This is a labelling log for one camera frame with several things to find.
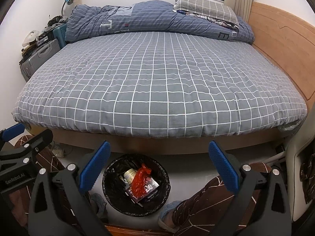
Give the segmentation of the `red plastic bag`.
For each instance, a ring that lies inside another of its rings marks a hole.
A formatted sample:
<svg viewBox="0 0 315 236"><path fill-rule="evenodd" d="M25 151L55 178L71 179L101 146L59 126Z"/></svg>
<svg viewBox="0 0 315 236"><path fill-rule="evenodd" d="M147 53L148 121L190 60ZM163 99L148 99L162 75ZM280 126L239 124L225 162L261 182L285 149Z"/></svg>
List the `red plastic bag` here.
<svg viewBox="0 0 315 236"><path fill-rule="evenodd" d="M144 185L146 183L146 178L151 175L151 169L145 164L142 164L140 169L138 169L136 176L131 184L131 189L136 197L140 197L144 193Z"/></svg>

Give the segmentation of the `brown printed carton box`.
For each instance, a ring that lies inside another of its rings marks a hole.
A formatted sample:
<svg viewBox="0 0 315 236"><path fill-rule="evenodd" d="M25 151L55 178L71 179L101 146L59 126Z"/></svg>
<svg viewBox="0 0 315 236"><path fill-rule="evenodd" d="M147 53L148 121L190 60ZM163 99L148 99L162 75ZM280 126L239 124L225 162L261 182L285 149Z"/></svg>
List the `brown printed carton box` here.
<svg viewBox="0 0 315 236"><path fill-rule="evenodd" d="M151 196L153 192L158 189L158 187L159 184L153 178L147 177L146 183L144 185L144 193L139 198L133 194L130 186L126 188L125 194L129 196L133 200L133 202L138 203L142 199Z"/></svg>

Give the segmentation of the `black trash bin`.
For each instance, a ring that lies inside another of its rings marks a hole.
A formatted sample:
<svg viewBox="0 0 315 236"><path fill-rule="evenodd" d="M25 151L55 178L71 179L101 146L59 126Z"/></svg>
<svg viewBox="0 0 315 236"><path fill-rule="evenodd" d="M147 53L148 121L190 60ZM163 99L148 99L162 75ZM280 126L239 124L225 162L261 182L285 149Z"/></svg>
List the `black trash bin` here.
<svg viewBox="0 0 315 236"><path fill-rule="evenodd" d="M128 216L144 217L166 203L171 190L167 171L145 155L122 155L112 161L103 174L107 202Z"/></svg>

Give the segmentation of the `grey slipper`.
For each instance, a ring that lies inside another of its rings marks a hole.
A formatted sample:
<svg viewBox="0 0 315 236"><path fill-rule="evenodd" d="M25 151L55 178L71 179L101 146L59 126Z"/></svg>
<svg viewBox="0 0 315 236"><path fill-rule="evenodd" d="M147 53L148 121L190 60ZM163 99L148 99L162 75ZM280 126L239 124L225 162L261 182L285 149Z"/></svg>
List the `grey slipper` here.
<svg viewBox="0 0 315 236"><path fill-rule="evenodd" d="M181 201L173 201L164 207L157 220L157 224L160 228L171 233L177 232L178 228L172 221L172 215L174 210L178 205L180 205L180 203Z"/></svg>

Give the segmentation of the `grey suitcase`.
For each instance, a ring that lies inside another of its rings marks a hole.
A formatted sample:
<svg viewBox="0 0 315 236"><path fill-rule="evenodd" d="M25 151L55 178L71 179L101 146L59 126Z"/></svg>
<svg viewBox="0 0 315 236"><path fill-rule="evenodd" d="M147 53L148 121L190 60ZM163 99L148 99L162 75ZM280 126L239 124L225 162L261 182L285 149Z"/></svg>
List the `grey suitcase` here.
<svg viewBox="0 0 315 236"><path fill-rule="evenodd" d="M26 59L22 59L19 66L25 81L29 81L35 71L59 51L59 42L54 39L43 44Z"/></svg>

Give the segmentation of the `white helmet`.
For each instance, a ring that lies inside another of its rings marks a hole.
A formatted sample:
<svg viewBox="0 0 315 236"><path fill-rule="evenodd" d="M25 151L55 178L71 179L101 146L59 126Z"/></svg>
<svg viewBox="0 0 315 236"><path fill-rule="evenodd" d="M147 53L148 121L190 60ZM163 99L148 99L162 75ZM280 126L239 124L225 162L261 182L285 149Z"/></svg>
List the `white helmet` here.
<svg viewBox="0 0 315 236"><path fill-rule="evenodd" d="M31 31L24 39L22 47L25 48L37 42L36 38L40 35L40 32L37 30Z"/></svg>

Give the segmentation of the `teal plastic stool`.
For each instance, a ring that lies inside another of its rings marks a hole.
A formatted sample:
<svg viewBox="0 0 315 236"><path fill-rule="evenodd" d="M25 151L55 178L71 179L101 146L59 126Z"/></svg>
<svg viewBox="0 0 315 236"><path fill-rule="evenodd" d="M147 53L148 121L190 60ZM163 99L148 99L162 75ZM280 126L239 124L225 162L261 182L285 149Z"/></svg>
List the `teal plastic stool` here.
<svg viewBox="0 0 315 236"><path fill-rule="evenodd" d="M63 23L52 30L53 37L58 40L60 49L66 46L66 29L67 23Z"/></svg>

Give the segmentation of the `blue striped duvet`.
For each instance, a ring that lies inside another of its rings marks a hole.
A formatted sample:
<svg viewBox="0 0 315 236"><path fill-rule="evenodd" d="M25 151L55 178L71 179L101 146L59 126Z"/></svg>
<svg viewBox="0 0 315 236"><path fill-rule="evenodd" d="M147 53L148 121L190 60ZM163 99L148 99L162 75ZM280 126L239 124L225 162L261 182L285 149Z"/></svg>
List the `blue striped duvet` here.
<svg viewBox="0 0 315 236"><path fill-rule="evenodd" d="M238 18L239 27L229 29L206 19L173 11L171 3L153 0L131 6L103 7L80 4L67 22L66 41L135 31L178 32L216 40L242 41L252 44L251 26Z"/></svg>

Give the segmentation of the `grey checked bed sheet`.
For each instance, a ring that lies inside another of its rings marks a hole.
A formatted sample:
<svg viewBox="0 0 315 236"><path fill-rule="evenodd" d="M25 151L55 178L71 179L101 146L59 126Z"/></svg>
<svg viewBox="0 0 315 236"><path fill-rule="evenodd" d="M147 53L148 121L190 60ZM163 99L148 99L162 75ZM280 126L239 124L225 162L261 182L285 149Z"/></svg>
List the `grey checked bed sheet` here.
<svg viewBox="0 0 315 236"><path fill-rule="evenodd" d="M150 138L294 129L307 105L251 45L173 32L130 32L66 45L33 74L21 123Z"/></svg>

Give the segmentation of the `blue desk lamp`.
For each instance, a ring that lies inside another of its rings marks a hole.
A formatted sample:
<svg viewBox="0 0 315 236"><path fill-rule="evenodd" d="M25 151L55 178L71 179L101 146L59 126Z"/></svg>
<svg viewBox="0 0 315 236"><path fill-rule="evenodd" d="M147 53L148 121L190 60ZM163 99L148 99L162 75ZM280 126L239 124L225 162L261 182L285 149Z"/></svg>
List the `blue desk lamp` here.
<svg viewBox="0 0 315 236"><path fill-rule="evenodd" d="M62 5L62 8L61 8L61 16L63 17L64 16L64 9L65 9L65 6L66 5L71 5L73 4L74 0L64 0L64 3Z"/></svg>

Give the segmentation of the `wooden headboard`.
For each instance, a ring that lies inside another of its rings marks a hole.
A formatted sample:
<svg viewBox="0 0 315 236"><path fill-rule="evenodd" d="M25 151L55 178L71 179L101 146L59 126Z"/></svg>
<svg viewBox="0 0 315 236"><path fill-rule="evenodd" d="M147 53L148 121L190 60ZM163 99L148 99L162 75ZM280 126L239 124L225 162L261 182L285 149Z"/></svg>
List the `wooden headboard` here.
<svg viewBox="0 0 315 236"><path fill-rule="evenodd" d="M287 74L311 109L314 26L289 12L258 2L252 3L248 23L255 34L255 49Z"/></svg>

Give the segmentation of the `grey checked pillow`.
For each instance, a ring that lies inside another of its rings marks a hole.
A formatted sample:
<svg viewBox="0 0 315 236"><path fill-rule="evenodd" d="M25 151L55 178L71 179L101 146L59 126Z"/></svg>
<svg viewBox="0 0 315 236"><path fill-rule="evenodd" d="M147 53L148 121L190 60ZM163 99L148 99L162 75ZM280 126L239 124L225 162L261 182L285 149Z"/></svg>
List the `grey checked pillow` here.
<svg viewBox="0 0 315 236"><path fill-rule="evenodd" d="M173 9L210 17L239 27L238 18L230 7L211 0L178 0Z"/></svg>

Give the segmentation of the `wooden bed frame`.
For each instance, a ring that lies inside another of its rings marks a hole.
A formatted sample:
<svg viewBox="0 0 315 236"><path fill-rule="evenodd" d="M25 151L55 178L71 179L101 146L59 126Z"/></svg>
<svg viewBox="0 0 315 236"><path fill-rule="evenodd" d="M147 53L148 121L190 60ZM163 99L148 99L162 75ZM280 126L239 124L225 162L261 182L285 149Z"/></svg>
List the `wooden bed frame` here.
<svg viewBox="0 0 315 236"><path fill-rule="evenodd" d="M290 132L281 132L277 128L249 134L187 137L187 138L140 138L110 134L83 133L65 129L52 129L53 140L86 149L96 149L104 141L110 143L112 152L144 153L157 155L186 155L208 152L209 142L214 140L224 150L246 148L268 142L279 142L290 136Z"/></svg>

